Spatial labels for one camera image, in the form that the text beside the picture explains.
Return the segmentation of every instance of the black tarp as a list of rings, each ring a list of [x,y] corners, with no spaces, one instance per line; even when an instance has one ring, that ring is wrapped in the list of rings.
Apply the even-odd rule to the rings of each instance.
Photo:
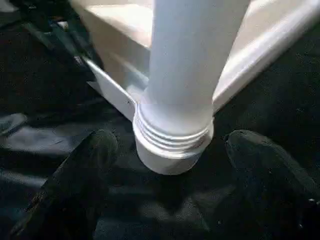
[[[196,166],[162,176],[139,160],[131,123],[21,25],[0,32],[0,238],[37,189],[90,132],[108,127],[120,151],[95,239],[259,239],[225,152],[235,129],[267,135],[319,182],[320,25],[215,116]]]

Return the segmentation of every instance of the dark floor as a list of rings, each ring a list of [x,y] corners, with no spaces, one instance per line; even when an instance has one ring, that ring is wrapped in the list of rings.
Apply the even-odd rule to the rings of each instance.
[[[196,166],[162,176],[139,160],[131,123],[83,75],[56,60],[20,25],[0,32],[0,117],[24,121],[0,136],[0,238],[64,157],[108,127],[120,144],[95,239],[259,239],[237,191],[223,136],[249,129],[283,145],[320,181],[320,25],[215,116],[215,137]]]

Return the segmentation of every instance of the black fabric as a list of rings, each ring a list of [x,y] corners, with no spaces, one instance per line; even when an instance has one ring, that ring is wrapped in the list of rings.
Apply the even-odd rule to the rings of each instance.
[[[82,56],[86,56],[103,69],[102,60],[93,47],[87,29],[68,0],[10,0],[10,2],[19,8],[21,15],[38,31],[45,33],[42,37],[54,43],[52,46],[59,55],[64,55],[66,59],[71,57],[69,61],[74,61],[72,56],[77,56],[78,61]],[[58,25],[59,21],[67,22],[67,27],[62,29]]]
[[[19,11],[14,12],[1,12],[0,11],[0,31],[4,31],[6,28],[10,28],[17,22],[21,21],[21,15]]]
[[[179,176],[155,174],[141,163],[131,122],[83,75],[20,26],[1,32],[1,115],[25,120],[0,136],[0,236],[63,159],[92,131],[107,127],[119,154],[94,239],[259,239],[223,136],[249,129],[271,137],[319,182],[319,32],[317,25],[216,114],[212,143]]]

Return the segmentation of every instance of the white pvc pipe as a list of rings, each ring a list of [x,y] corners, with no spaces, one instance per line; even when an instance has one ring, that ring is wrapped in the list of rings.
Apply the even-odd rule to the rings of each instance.
[[[133,130],[151,170],[181,174],[213,137],[212,97],[250,0],[156,0],[149,84]]]

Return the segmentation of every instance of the white pipe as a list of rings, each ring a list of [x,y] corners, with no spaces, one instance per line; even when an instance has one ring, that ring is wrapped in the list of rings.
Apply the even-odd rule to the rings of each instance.
[[[186,172],[213,137],[212,97],[250,0],[156,0],[137,151],[151,170]]]

